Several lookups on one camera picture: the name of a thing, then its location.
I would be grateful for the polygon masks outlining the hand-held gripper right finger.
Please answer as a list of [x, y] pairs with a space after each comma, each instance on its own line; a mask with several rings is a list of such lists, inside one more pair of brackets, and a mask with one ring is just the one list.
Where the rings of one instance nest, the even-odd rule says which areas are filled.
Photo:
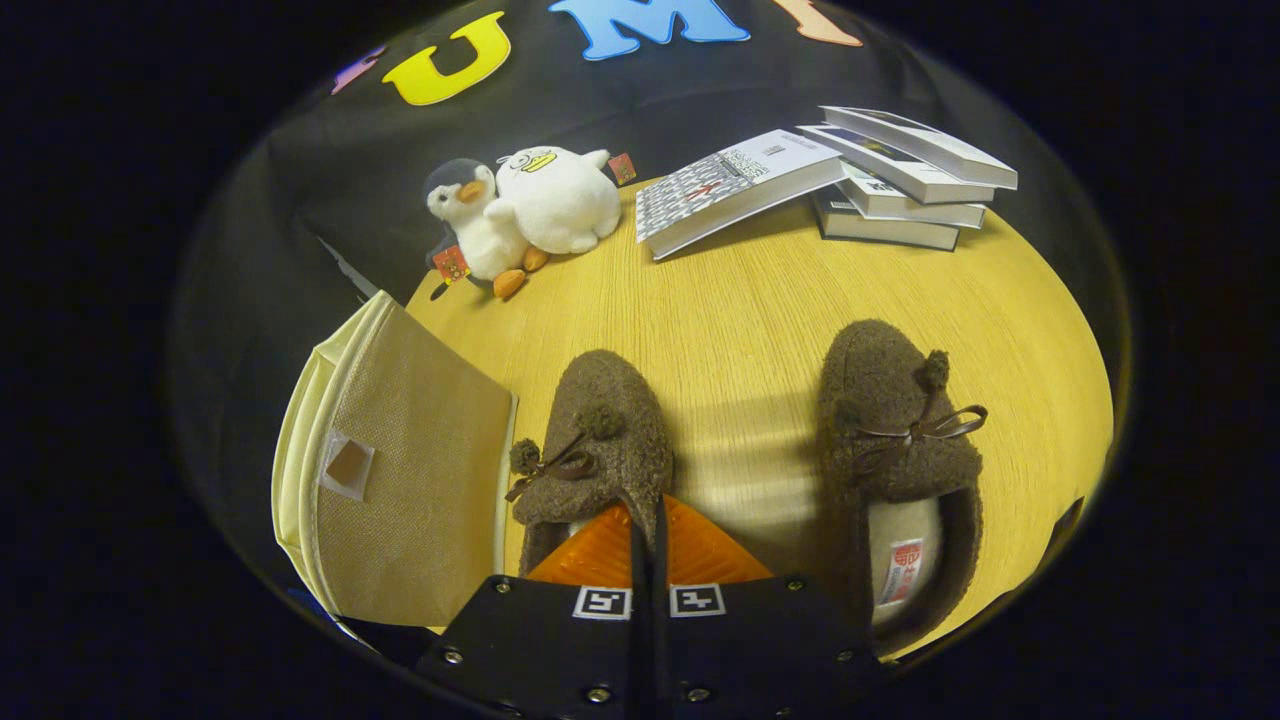
[[650, 561], [653, 719], [849, 719], [886, 680], [815, 579], [675, 584], [666, 500]]

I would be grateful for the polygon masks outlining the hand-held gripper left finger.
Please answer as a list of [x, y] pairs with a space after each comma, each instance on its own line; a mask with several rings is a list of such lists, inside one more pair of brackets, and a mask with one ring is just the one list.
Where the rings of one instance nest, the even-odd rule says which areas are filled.
[[641, 719], [631, 588], [492, 575], [415, 664], [484, 717]]

